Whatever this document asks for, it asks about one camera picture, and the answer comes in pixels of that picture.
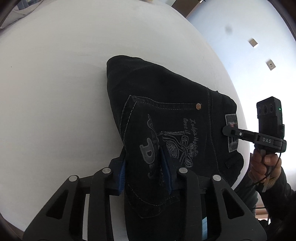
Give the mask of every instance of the white cloth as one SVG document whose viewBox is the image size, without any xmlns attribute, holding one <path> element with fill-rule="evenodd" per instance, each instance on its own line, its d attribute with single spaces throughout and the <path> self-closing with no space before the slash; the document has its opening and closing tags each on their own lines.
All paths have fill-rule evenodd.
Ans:
<svg viewBox="0 0 296 241">
<path fill-rule="evenodd" d="M 122 142 L 106 90 L 115 55 L 160 64 L 237 103 L 223 64 L 200 33 L 156 0 L 46 0 L 0 32 L 0 211 L 25 230 L 72 174 L 93 175 Z M 238 151 L 246 172 L 249 143 Z M 122 197 L 111 198 L 115 240 L 127 240 Z"/>
</svg>

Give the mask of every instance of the wall outlet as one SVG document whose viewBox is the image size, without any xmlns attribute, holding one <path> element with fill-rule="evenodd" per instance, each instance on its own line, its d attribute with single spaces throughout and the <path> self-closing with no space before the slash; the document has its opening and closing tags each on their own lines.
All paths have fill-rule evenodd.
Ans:
<svg viewBox="0 0 296 241">
<path fill-rule="evenodd" d="M 255 48 L 255 46 L 257 47 L 257 42 L 256 42 L 256 40 L 255 39 L 250 39 L 249 40 L 249 43 Z"/>
<path fill-rule="evenodd" d="M 276 67 L 276 66 L 274 65 L 274 63 L 272 62 L 271 59 L 268 60 L 268 61 L 266 62 L 266 64 L 268 65 L 268 67 L 269 67 L 270 70 L 273 70 L 273 69 Z"/>
</svg>

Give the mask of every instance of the metal pin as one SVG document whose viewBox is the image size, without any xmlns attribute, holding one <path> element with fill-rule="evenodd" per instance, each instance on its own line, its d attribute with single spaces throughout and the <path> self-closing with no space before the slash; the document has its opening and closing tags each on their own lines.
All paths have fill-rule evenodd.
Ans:
<svg viewBox="0 0 296 241">
<path fill-rule="evenodd" d="M 75 176 L 75 175 L 72 175 L 72 176 L 69 177 L 70 182 L 74 182 L 76 180 L 77 180 L 77 176 Z"/>
<path fill-rule="evenodd" d="M 185 168 L 185 167 L 181 167 L 181 168 L 179 169 L 179 172 L 184 174 L 184 173 L 187 173 L 188 170 L 187 170 L 187 168 Z"/>
<path fill-rule="evenodd" d="M 106 167 L 106 168 L 104 168 L 104 169 L 102 170 L 102 172 L 105 173 L 105 174 L 108 174 L 108 173 L 111 172 L 111 169 L 108 168 L 108 167 Z"/>
<path fill-rule="evenodd" d="M 213 176 L 213 179 L 215 180 L 215 181 L 221 181 L 221 177 L 219 176 L 219 175 L 214 175 Z"/>
</svg>

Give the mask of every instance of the cable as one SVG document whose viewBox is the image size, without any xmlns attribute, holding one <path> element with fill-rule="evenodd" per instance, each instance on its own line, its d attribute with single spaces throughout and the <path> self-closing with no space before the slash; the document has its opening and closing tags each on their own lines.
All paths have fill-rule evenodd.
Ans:
<svg viewBox="0 0 296 241">
<path fill-rule="evenodd" d="M 264 178 L 262 178 L 260 181 L 258 181 L 258 182 L 256 182 L 256 183 L 253 183 L 252 185 L 247 186 L 247 187 L 245 187 L 245 188 L 250 188 L 250 187 L 256 186 L 258 183 L 260 183 L 260 182 L 262 182 L 263 180 L 265 180 L 266 178 L 268 178 L 268 177 L 271 175 L 271 173 L 274 171 L 274 169 L 276 168 L 277 164 L 279 163 L 280 158 L 281 158 L 281 153 L 279 154 L 279 158 L 278 158 L 278 160 L 277 160 L 275 166 L 272 167 L 270 173 L 268 173 L 268 174 L 267 174 Z"/>
</svg>

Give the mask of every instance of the white wall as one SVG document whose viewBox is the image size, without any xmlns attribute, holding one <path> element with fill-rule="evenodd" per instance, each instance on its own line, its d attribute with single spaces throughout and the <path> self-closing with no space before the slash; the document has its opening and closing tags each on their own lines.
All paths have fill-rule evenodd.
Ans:
<svg viewBox="0 0 296 241">
<path fill-rule="evenodd" d="M 207 0 L 188 20 L 228 71 L 249 130 L 258 131 L 256 102 L 270 96 L 281 100 L 287 140 L 282 166 L 296 188 L 296 42 L 285 22 L 267 0 Z M 251 38 L 257 48 L 249 44 Z M 276 65 L 272 71 L 266 65 L 269 59 Z"/>
</svg>

